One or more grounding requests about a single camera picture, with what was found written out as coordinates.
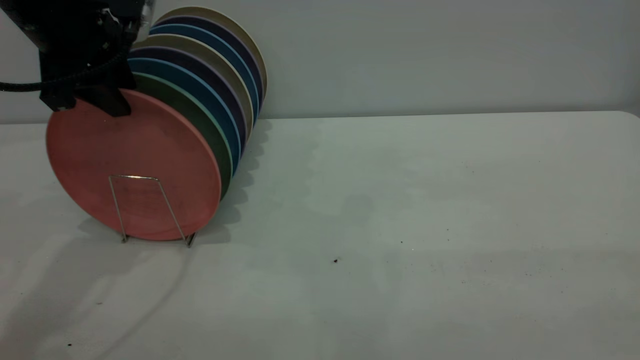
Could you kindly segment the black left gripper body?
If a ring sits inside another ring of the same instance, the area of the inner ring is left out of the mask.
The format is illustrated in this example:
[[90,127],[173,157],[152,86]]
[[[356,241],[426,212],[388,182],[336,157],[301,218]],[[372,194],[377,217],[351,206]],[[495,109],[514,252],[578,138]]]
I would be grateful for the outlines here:
[[1,9],[38,48],[39,82],[2,82],[3,92],[39,92],[55,112],[76,106],[79,89],[134,89],[127,58],[147,36],[144,0],[3,0]]

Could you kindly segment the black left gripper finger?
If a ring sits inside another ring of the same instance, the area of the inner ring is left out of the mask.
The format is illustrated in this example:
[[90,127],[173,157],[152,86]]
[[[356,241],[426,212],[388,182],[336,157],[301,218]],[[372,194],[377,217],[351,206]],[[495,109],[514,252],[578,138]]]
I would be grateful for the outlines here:
[[78,98],[112,117],[125,117],[131,114],[130,103],[117,87],[80,88]]

